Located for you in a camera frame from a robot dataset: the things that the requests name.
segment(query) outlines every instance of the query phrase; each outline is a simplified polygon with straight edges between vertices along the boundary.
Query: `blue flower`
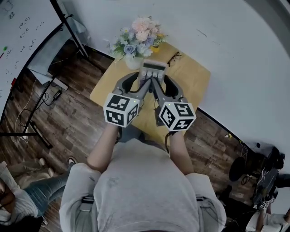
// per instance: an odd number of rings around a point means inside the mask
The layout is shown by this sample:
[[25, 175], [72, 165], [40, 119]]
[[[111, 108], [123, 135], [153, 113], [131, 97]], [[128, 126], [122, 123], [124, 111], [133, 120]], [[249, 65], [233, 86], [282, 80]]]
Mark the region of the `blue flower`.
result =
[[134, 51], [135, 51], [135, 46], [134, 45], [130, 45], [130, 44], [127, 44], [127, 45], [125, 45], [125, 47], [124, 47], [124, 52], [126, 53], [126, 54], [132, 54]]
[[152, 36], [148, 36], [147, 40], [145, 41], [145, 44], [147, 47], [153, 45], [154, 43], [154, 38]]

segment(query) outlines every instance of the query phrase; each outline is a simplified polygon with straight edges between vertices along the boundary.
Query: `writing on whiteboard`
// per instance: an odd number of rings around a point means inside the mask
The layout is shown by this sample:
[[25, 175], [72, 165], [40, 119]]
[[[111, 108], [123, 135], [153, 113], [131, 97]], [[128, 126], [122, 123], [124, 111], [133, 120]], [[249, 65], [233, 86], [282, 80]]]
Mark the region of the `writing on whiteboard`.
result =
[[42, 24], [44, 24], [44, 22], [41, 22], [40, 25], [36, 27], [36, 30], [41, 27]]
[[18, 63], [19, 61], [18, 60], [16, 60], [16, 62], [15, 62], [15, 67], [14, 68], [17, 68], [17, 63]]
[[14, 17], [14, 12], [11, 12], [10, 15], [8, 16], [9, 19], [12, 19]]
[[32, 47], [34, 46], [34, 42], [35, 42], [35, 41], [36, 41], [36, 39], [34, 39], [34, 40], [31, 41], [31, 45], [29, 46], [29, 50], [32, 49]]
[[9, 55], [11, 54], [12, 51], [13, 51], [13, 49], [9, 49], [9, 51], [7, 52], [7, 55], [6, 55], [6, 59], [9, 58]]
[[24, 19], [24, 21], [22, 23], [20, 23], [20, 26], [19, 26], [19, 28], [21, 29], [20, 38], [23, 38], [24, 35], [26, 33], [28, 33], [29, 28], [27, 26], [25, 26], [25, 25], [28, 23], [29, 20], [30, 20], [30, 17], [27, 17], [27, 18]]

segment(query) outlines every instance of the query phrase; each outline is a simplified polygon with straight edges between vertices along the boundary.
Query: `sneaker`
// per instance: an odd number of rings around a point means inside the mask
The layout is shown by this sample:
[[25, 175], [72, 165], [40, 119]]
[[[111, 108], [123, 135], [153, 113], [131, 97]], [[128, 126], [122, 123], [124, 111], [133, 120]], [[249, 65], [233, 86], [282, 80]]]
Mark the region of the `sneaker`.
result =
[[52, 168], [48, 168], [48, 174], [50, 177], [54, 176], [54, 170]]
[[45, 227], [48, 225], [48, 222], [46, 221], [46, 219], [44, 218], [44, 216], [41, 216], [42, 217], [42, 223], [41, 223], [41, 227]]
[[71, 166], [71, 165], [74, 165], [74, 164], [77, 164], [78, 163], [78, 161], [77, 161], [77, 159], [76, 158], [74, 158], [73, 156], [70, 156], [69, 158], [68, 158], [68, 164]]
[[45, 166], [45, 164], [46, 164], [45, 159], [44, 158], [40, 158], [39, 159], [39, 163], [40, 163], [41, 167]]

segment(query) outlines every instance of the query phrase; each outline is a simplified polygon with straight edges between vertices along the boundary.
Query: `white flower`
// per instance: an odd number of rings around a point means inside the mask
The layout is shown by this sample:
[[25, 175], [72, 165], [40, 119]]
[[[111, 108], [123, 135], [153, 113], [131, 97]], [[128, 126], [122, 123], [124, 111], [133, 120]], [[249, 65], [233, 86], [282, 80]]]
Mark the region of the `white flower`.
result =
[[129, 32], [128, 39], [131, 40], [134, 37], [134, 32]]
[[145, 52], [145, 50], [147, 50], [147, 46], [144, 43], [141, 43], [139, 45], [137, 45], [137, 51], [143, 55], [143, 53]]
[[124, 40], [123, 37], [120, 38], [120, 42], [121, 42], [121, 44], [123, 44], [123, 45], [127, 45], [127, 44], [128, 44], [127, 40]]
[[146, 50], [144, 51], [143, 56], [148, 57], [148, 56], [150, 56], [152, 53], [153, 53], [153, 51], [152, 51], [150, 48], [148, 48], [148, 49], [146, 49]]
[[123, 27], [123, 28], [121, 28], [121, 32], [123, 32], [123, 33], [128, 33], [129, 32], [129, 28], [128, 27]]
[[110, 44], [110, 50], [114, 51], [116, 49], [116, 46], [114, 44]]

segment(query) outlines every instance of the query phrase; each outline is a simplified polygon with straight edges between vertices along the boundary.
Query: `vase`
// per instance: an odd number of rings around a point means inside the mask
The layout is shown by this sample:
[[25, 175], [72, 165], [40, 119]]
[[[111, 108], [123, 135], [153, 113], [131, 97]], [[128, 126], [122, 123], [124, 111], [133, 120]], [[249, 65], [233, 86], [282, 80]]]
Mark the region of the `vase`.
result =
[[139, 69], [142, 61], [143, 61], [142, 57], [130, 57], [130, 58], [125, 57], [126, 65], [131, 70]]

